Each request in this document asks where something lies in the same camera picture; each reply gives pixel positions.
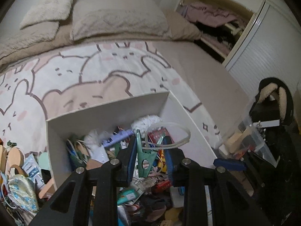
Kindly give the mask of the green clothespin with white tie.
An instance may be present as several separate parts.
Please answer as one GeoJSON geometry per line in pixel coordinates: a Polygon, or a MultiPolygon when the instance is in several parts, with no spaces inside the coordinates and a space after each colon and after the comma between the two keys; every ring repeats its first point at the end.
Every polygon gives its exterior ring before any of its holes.
{"type": "Polygon", "coordinates": [[[175,122],[158,122],[156,124],[150,125],[146,131],[144,132],[144,144],[142,145],[142,138],[141,138],[141,132],[139,129],[136,130],[136,142],[137,142],[137,155],[138,155],[138,174],[140,178],[147,178],[151,167],[153,165],[153,162],[155,158],[157,157],[157,153],[159,150],[171,150],[174,148],[181,147],[188,143],[190,141],[191,132],[190,130],[180,124],[177,124],[175,122]],[[164,128],[166,126],[174,126],[182,131],[186,132],[187,136],[181,139],[180,141],[172,144],[163,144],[163,140],[166,137],[166,134],[163,133],[159,141],[157,143],[151,143],[152,146],[150,146],[150,143],[148,142],[147,135],[150,131],[157,130],[158,128],[164,128]]]}

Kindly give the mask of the white storage box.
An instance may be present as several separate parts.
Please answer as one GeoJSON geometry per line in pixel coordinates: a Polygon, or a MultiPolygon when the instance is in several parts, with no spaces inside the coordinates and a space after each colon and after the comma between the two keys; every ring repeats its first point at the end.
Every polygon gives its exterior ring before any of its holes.
{"type": "Polygon", "coordinates": [[[145,115],[158,115],[163,122],[174,122],[191,132],[190,141],[181,146],[185,157],[200,166],[212,168],[216,155],[207,140],[172,92],[160,92],[94,105],[48,119],[47,149],[54,188],[58,189],[72,169],[65,142],[72,134],[84,136],[92,130],[112,132],[117,126],[130,128],[145,115]]]}

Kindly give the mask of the clear plastic container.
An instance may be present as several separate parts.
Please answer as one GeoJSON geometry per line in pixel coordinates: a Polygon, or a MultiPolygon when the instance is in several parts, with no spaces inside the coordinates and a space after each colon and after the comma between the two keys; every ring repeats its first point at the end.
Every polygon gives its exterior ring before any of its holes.
{"type": "Polygon", "coordinates": [[[217,157],[239,160],[250,150],[261,158],[277,166],[278,160],[274,158],[264,138],[259,132],[260,124],[253,123],[248,114],[242,115],[229,130],[221,136],[213,151],[217,157]]]}

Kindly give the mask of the black fleece jacket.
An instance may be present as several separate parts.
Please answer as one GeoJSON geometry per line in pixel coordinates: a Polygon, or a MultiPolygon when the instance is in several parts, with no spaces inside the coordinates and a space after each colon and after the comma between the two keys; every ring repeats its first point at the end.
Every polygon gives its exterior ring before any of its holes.
{"type": "Polygon", "coordinates": [[[253,122],[279,120],[281,125],[293,121],[293,98],[287,85],[278,78],[261,80],[258,94],[249,111],[253,122]]]}

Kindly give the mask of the cartoon animal bed sheet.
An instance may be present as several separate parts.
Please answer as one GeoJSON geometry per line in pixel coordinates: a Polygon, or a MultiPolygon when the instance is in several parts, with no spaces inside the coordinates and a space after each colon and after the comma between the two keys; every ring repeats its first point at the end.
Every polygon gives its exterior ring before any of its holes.
{"type": "Polygon", "coordinates": [[[161,91],[176,96],[211,145],[249,101],[226,69],[194,43],[90,43],[34,57],[1,75],[1,139],[24,153],[41,153],[47,119],[161,91]]]}

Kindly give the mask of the silver foil packet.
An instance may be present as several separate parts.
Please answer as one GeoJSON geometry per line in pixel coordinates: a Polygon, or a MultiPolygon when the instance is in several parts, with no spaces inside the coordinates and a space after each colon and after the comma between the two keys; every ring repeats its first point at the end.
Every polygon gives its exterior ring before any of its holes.
{"type": "Polygon", "coordinates": [[[30,178],[32,182],[35,182],[37,190],[40,190],[45,185],[41,168],[32,153],[26,158],[22,169],[27,174],[27,177],[30,178]]]}

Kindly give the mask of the blue floral fabric pouch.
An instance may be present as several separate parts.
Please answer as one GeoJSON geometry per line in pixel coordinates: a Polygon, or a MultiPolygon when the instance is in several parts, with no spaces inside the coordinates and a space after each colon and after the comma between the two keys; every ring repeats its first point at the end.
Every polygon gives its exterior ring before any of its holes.
{"type": "Polygon", "coordinates": [[[18,207],[30,212],[39,210],[35,189],[28,178],[16,174],[8,180],[8,188],[13,202],[18,207]]]}

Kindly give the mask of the wooden oval box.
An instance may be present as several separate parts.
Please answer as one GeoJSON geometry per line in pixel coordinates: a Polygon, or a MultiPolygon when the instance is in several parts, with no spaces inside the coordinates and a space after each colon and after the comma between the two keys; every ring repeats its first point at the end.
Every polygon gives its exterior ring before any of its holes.
{"type": "Polygon", "coordinates": [[[12,147],[8,151],[7,164],[5,174],[8,176],[10,174],[11,168],[22,168],[24,164],[24,154],[20,148],[17,146],[12,147]]]}

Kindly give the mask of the closet with clothes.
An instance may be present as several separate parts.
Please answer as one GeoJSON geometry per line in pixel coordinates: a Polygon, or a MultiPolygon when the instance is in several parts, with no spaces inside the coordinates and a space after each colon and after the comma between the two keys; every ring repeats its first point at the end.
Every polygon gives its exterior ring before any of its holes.
{"type": "Polygon", "coordinates": [[[176,10],[200,30],[195,44],[219,63],[237,49],[255,17],[234,0],[180,0],[176,10]]]}

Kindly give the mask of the beige fluffy pillow large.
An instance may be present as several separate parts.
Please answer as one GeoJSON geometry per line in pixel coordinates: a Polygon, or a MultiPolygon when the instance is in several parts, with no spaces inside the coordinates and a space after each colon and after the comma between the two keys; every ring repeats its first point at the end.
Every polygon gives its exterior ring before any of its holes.
{"type": "Polygon", "coordinates": [[[114,33],[170,35],[164,13],[152,0],[85,0],[75,4],[71,40],[114,33]]]}

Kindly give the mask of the beige blanket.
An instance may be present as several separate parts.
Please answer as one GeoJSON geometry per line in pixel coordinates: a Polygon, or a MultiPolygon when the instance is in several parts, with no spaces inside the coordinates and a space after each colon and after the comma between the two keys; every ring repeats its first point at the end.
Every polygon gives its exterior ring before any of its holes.
{"type": "Polygon", "coordinates": [[[6,55],[1,55],[1,66],[6,66],[15,63],[19,60],[25,60],[28,57],[33,57],[50,50],[60,47],[67,47],[72,44],[81,44],[97,41],[112,41],[112,40],[163,40],[163,41],[194,41],[201,38],[201,31],[192,23],[181,17],[180,14],[171,10],[163,12],[169,25],[170,35],[153,36],[145,33],[114,33],[114,34],[95,34],[93,36],[84,37],[78,41],[72,42],[69,38],[71,25],[59,27],[56,36],[51,41],[39,41],[30,45],[21,45],[21,48],[14,49],[17,45],[16,41],[9,43],[9,52],[6,55]]]}

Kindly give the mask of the beige fluffy pillow small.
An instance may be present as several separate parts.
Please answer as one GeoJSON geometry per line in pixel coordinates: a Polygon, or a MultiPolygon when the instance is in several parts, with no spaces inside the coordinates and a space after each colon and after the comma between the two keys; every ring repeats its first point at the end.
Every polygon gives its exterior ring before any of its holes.
{"type": "Polygon", "coordinates": [[[22,19],[19,28],[48,21],[65,21],[68,19],[74,0],[39,0],[31,6],[22,19]]]}

